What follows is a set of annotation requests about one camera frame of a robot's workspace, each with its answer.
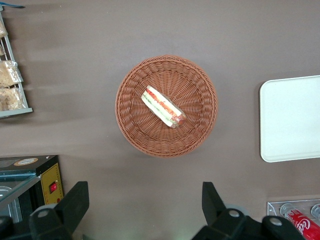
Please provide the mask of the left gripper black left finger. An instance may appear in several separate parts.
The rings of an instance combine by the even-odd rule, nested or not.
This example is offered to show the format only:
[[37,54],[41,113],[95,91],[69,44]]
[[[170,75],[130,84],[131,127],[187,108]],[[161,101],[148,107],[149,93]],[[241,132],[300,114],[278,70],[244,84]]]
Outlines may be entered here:
[[89,205],[88,182],[79,181],[59,203],[41,206],[30,215],[32,239],[72,240]]

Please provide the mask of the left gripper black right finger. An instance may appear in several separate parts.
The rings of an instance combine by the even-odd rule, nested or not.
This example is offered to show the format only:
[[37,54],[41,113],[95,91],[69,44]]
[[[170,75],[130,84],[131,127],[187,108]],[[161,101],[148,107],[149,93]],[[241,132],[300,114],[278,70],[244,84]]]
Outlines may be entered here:
[[194,240],[261,240],[261,223],[227,208],[212,182],[202,183],[202,211],[207,222]]

